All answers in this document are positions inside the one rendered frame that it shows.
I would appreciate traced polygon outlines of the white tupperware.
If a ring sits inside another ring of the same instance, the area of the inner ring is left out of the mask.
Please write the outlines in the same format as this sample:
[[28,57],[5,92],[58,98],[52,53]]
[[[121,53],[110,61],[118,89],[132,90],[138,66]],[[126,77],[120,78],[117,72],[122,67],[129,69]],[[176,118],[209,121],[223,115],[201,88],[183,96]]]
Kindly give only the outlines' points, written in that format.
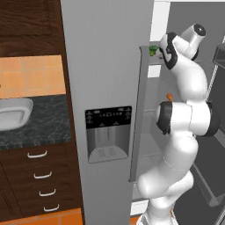
[[29,98],[0,99],[0,131],[20,128],[29,120],[33,101]]

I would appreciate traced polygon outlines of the grey fridge door with dispenser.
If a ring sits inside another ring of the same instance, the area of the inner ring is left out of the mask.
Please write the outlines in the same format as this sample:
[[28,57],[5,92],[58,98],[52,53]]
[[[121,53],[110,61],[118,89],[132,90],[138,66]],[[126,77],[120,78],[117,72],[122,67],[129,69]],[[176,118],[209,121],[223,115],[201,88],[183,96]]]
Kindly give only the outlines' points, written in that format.
[[129,225],[141,46],[154,0],[61,0],[85,225]]

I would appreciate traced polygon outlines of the grey fridge body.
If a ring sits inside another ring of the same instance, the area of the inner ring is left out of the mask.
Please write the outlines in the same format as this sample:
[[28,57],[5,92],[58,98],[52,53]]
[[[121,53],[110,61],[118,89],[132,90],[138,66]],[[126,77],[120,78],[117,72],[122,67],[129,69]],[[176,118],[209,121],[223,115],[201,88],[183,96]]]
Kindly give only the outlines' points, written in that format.
[[[207,30],[207,36],[200,45],[196,62],[205,70],[210,83],[217,65],[213,63],[216,47],[225,41],[225,0],[156,0],[153,14],[153,33],[150,43],[155,45],[163,32],[181,33],[191,24],[199,23]],[[149,75],[143,115],[140,156],[137,172],[148,171],[155,166],[167,138],[156,127],[153,108],[163,101],[163,95],[171,91],[177,96],[175,82],[171,80],[163,62],[155,56],[149,58]]]

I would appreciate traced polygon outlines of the dark wood drawer front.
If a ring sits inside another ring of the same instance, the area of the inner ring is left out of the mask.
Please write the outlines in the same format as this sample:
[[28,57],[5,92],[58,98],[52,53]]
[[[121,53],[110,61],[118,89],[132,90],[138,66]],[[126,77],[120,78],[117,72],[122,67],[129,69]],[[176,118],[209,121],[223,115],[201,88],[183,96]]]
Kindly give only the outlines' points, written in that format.
[[[66,178],[70,178],[73,170],[67,163],[55,164],[20,164],[7,166],[4,164],[4,171],[11,185],[19,185],[23,183],[40,183],[40,182],[56,182]],[[35,179],[33,174],[46,175],[52,171],[50,178]]]
[[[52,192],[56,189],[56,193],[52,196],[41,197],[39,191],[46,193]],[[40,183],[23,183],[19,185],[13,185],[15,197],[18,203],[24,203],[28,201],[36,200],[63,200],[64,198],[71,198],[75,194],[75,188],[69,181],[62,182],[40,182]]]
[[65,200],[36,200],[36,201],[28,201],[24,203],[20,203],[19,207],[21,209],[22,215],[24,217],[35,216],[40,214],[51,214],[46,213],[43,210],[43,207],[53,208],[60,204],[60,208],[57,211],[51,213],[57,213],[60,211],[70,210],[74,208],[79,208],[77,203],[73,199],[65,199]]
[[[29,152],[31,155],[38,155],[47,150],[47,155],[42,158],[30,159],[27,157]],[[0,163],[4,167],[7,166],[24,165],[24,164],[55,164],[67,162],[69,160],[70,152],[64,144],[52,144],[39,147],[30,147],[22,149],[8,149],[2,151],[0,154]]]

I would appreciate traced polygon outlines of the dark wood cupboard door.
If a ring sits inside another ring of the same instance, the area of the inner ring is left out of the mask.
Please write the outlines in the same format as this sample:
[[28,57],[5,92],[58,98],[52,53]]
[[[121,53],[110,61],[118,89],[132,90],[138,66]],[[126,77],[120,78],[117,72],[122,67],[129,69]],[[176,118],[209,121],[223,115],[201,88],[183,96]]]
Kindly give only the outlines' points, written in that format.
[[0,164],[0,222],[22,218],[11,185]]

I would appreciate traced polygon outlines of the dark wood wall cupboard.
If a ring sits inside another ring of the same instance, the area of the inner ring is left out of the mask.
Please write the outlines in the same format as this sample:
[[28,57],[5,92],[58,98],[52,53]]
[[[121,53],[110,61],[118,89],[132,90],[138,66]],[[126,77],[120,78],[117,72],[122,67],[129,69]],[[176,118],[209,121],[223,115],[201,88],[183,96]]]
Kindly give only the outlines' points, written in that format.
[[0,0],[0,57],[61,51],[60,0]]

